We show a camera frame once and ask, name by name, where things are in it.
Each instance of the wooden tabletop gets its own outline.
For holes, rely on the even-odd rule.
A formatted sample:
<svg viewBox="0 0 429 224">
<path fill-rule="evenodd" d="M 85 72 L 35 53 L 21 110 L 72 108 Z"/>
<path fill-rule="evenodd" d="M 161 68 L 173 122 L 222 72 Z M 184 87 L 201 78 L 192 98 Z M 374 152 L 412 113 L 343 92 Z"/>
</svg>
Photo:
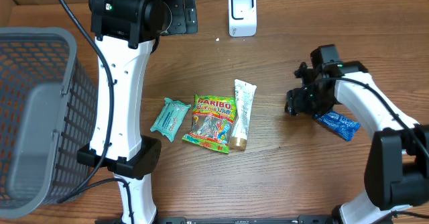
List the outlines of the wooden tabletop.
<svg viewBox="0 0 429 224">
<path fill-rule="evenodd" d="M 258 0 L 257 34 L 250 38 L 229 36 L 227 5 L 227 0 L 198 0 L 199 33 L 162 37 L 147 65 L 140 129 L 163 144 L 153 173 L 161 216 L 329 214 L 364 189 L 371 145 L 364 129 L 345 142 L 307 116 L 284 113 L 286 92 L 300 86 L 293 71 L 309 62 L 318 46 L 336 44 L 344 61 L 360 60 L 401 110 L 429 123 L 429 0 Z M 89 30 L 88 5 L 71 9 Z M 66 28 L 97 82 L 96 54 L 61 6 L 15 7 L 10 25 Z M 150 132 L 165 97 L 191 104 L 194 94 L 233 96 L 236 78 L 257 85 L 244 152 L 225 155 L 183 142 L 190 112 L 173 143 Z M 353 117 L 343 106 L 335 109 Z M 103 169 L 93 181 L 111 176 Z M 412 210 L 428 214 L 429 205 Z M 73 203 L 40 207 L 4 223 L 92 223 L 122 212 L 117 184 L 106 184 Z M 425 220 L 402 217 L 398 223 Z"/>
</svg>

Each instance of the teal snack packet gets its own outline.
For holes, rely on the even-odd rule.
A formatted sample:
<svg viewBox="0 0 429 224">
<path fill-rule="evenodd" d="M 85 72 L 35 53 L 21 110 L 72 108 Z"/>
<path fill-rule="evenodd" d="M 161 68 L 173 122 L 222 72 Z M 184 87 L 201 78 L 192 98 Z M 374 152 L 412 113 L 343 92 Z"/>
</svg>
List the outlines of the teal snack packet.
<svg viewBox="0 0 429 224">
<path fill-rule="evenodd" d="M 150 131 L 159 131 L 170 142 L 173 142 L 174 136 L 176 136 L 190 105 L 185 105 L 181 101 L 173 101 L 169 98 L 165 98 L 165 101 L 166 104 Z"/>
</svg>

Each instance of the gray plastic bin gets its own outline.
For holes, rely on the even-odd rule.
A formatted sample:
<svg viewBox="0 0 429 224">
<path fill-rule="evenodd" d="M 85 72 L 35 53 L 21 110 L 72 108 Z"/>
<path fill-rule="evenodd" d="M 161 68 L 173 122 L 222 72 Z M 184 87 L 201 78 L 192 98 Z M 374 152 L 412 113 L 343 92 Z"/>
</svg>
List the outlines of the gray plastic bin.
<svg viewBox="0 0 429 224">
<path fill-rule="evenodd" d="M 88 175 L 97 89 L 60 28 L 0 28 L 0 218 L 53 204 Z"/>
</svg>

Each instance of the white tube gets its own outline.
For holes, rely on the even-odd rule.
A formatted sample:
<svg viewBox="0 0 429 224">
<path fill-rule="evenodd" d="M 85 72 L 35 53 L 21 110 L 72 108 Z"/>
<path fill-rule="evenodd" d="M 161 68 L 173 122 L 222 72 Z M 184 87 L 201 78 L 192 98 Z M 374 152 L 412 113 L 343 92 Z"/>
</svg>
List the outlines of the white tube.
<svg viewBox="0 0 429 224">
<path fill-rule="evenodd" d="M 231 135 L 229 147 L 245 150 L 249 134 L 250 113 L 256 86 L 242 80 L 235 80 L 235 104 L 237 105 L 237 120 Z"/>
</svg>

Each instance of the blue snack packet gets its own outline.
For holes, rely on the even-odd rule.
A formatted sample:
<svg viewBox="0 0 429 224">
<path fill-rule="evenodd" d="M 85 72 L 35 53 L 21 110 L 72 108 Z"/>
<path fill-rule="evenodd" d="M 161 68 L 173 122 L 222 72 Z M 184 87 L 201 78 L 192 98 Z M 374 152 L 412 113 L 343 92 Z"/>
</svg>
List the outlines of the blue snack packet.
<svg viewBox="0 0 429 224">
<path fill-rule="evenodd" d="M 190 105 L 185 105 L 180 101 L 173 101 L 165 98 L 165 105 L 160 115 L 156 118 L 150 131 L 159 131 L 166 136 L 170 142 L 173 142 L 179 127 L 181 126 Z"/>
<path fill-rule="evenodd" d="M 347 142 L 353 139 L 353 136 L 361 127 L 360 123 L 352 121 L 335 111 L 330 111 L 317 120 L 340 135 Z"/>
</svg>

